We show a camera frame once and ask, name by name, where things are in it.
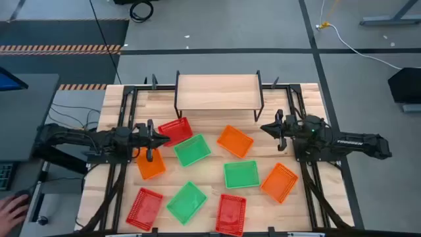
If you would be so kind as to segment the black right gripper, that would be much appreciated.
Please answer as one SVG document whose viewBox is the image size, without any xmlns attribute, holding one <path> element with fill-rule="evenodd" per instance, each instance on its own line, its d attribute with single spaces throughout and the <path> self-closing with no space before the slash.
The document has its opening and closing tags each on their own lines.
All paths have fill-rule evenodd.
<svg viewBox="0 0 421 237">
<path fill-rule="evenodd" d="M 292 138 L 296 134 L 295 125 L 297 117 L 295 115 L 287 115 L 284 119 L 284 112 L 282 109 L 278 109 L 276 112 L 276 121 L 270 124 L 264 124 L 260 127 L 261 130 L 272 136 L 274 139 L 278 139 L 278 126 L 280 137 L 278 144 L 278 151 L 283 151 L 287 147 L 285 137 Z"/>
</svg>

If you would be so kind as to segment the green plastic basket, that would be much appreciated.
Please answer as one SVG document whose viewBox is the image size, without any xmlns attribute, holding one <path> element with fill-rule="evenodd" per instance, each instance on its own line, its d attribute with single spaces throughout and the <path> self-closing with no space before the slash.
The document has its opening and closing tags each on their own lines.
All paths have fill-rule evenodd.
<svg viewBox="0 0 421 237">
<path fill-rule="evenodd" d="M 167 203 L 167 210 L 176 220 L 186 225 L 207 201 L 207 196 L 191 181 L 186 182 Z"/>
<path fill-rule="evenodd" d="M 227 189 L 260 186 L 256 161 L 241 161 L 224 164 L 224 179 Z"/>
<path fill-rule="evenodd" d="M 174 153 L 181 166 L 188 167 L 205 157 L 208 157 L 212 151 L 203 135 L 198 134 L 178 145 L 175 145 Z"/>
</svg>

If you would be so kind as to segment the computer keyboard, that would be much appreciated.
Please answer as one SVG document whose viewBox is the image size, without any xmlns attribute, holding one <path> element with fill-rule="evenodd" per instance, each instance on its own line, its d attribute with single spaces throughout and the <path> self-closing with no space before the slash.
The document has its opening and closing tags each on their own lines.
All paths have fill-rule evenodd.
<svg viewBox="0 0 421 237">
<path fill-rule="evenodd" d="M 0 191 L 10 190 L 16 168 L 16 163 L 0 162 Z"/>
</svg>

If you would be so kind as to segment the person's hand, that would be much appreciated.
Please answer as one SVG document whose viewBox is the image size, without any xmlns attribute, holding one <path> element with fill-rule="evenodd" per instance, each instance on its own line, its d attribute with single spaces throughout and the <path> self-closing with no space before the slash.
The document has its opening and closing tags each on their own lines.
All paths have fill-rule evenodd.
<svg viewBox="0 0 421 237">
<path fill-rule="evenodd" d="M 0 237 L 6 237 L 16 225 L 25 220 L 29 205 L 17 207 L 25 198 L 21 196 L 15 199 L 13 195 L 0 199 Z"/>
</svg>

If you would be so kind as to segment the grey metal table leg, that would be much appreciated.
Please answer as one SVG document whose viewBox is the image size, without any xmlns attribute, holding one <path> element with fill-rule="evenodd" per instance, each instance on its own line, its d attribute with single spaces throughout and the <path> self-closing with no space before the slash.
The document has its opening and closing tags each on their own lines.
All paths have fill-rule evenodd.
<svg viewBox="0 0 421 237">
<path fill-rule="evenodd" d="M 419 0 L 408 0 L 394 15 L 392 16 L 370 16 L 364 17 L 360 22 L 360 26 L 398 26 L 398 25 L 418 25 L 421 24 L 421 14 L 407 14 L 408 11 Z"/>
</svg>

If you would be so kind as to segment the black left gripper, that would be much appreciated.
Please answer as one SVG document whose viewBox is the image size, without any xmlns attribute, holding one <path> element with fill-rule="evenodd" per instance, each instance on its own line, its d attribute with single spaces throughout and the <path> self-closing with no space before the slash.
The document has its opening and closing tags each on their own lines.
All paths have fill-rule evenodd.
<svg viewBox="0 0 421 237">
<path fill-rule="evenodd" d="M 170 141 L 168 136 L 153 132 L 153 121 L 148 119 L 146 123 L 136 123 L 135 128 L 138 129 L 137 144 L 139 147 L 147 148 L 147 161 L 153 161 L 153 148 L 151 147 L 153 141 L 153 147 L 160 147 Z"/>
</svg>

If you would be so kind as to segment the black hazard-striped floor mat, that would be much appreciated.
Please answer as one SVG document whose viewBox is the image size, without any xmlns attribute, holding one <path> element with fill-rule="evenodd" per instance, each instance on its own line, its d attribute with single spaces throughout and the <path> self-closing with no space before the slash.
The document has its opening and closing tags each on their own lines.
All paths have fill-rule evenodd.
<svg viewBox="0 0 421 237">
<path fill-rule="evenodd" d="M 103 90 L 120 83 L 127 29 L 122 19 L 0 22 L 0 66 L 13 74 L 58 74 L 60 90 Z"/>
</svg>

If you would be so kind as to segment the wooden shelf with black legs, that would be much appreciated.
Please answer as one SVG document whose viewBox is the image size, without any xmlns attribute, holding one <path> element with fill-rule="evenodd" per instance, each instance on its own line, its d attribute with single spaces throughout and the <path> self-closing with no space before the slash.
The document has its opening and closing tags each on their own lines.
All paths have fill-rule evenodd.
<svg viewBox="0 0 421 237">
<path fill-rule="evenodd" d="M 183 111 L 248 110 L 258 121 L 264 109 L 260 71 L 254 74 L 176 73 L 174 109 Z"/>
</svg>

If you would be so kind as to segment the orange plastic basket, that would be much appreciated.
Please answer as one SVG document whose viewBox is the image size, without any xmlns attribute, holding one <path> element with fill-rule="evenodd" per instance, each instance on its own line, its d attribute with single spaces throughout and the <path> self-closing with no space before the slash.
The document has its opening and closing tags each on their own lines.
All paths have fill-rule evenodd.
<svg viewBox="0 0 421 237">
<path fill-rule="evenodd" d="M 282 204 L 294 189 L 298 176 L 285 165 L 276 163 L 261 184 L 261 190 L 276 202 Z"/>
<path fill-rule="evenodd" d="M 141 173 L 141 177 L 144 180 L 152 179 L 166 171 L 164 159 L 162 158 L 159 149 L 152 151 L 153 160 L 149 162 L 147 160 L 147 148 L 142 147 L 138 156 L 136 157 L 136 163 Z"/>
<path fill-rule="evenodd" d="M 243 159 L 253 146 L 254 139 L 244 134 L 241 130 L 227 125 L 216 143 L 236 157 Z"/>
</svg>

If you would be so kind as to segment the red plastic basket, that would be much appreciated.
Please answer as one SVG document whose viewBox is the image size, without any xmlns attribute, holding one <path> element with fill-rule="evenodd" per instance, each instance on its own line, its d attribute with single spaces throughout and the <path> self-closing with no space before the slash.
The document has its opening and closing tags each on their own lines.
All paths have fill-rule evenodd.
<svg viewBox="0 0 421 237">
<path fill-rule="evenodd" d="M 177 145 L 193 136 L 191 126 L 186 117 L 167 122 L 166 124 L 158 127 L 159 134 L 168 136 L 169 142 L 164 144 L 164 147 L 171 147 Z"/>
<path fill-rule="evenodd" d="M 216 231 L 230 236 L 242 237 L 246 205 L 247 199 L 244 197 L 222 194 L 216 216 Z"/>
<path fill-rule="evenodd" d="M 147 188 L 140 188 L 126 218 L 126 223 L 144 231 L 150 231 L 157 218 L 163 195 Z"/>
</svg>

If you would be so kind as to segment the computer monitor with blue screen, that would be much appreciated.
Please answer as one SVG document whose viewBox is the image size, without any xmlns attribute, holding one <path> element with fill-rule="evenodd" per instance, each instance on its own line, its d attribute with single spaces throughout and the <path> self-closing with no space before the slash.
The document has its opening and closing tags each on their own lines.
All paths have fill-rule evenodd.
<svg viewBox="0 0 421 237">
<path fill-rule="evenodd" d="M 27 90 L 29 85 L 0 66 L 0 92 L 12 90 Z"/>
</svg>

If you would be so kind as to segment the black box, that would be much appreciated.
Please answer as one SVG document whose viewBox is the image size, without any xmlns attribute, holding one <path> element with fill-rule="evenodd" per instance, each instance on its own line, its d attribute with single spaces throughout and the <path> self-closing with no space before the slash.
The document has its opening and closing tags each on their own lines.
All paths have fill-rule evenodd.
<svg viewBox="0 0 421 237">
<path fill-rule="evenodd" d="M 394 102 L 421 103 L 421 68 L 403 68 L 387 83 Z"/>
</svg>

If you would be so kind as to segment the grey desk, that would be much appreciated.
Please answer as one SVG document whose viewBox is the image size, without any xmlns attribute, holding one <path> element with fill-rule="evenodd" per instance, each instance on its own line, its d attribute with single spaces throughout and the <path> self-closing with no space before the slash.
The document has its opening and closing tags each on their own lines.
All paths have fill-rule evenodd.
<svg viewBox="0 0 421 237">
<path fill-rule="evenodd" d="M 0 162 L 30 160 L 59 86 L 58 74 L 17 74 L 26 90 L 0 92 Z"/>
</svg>

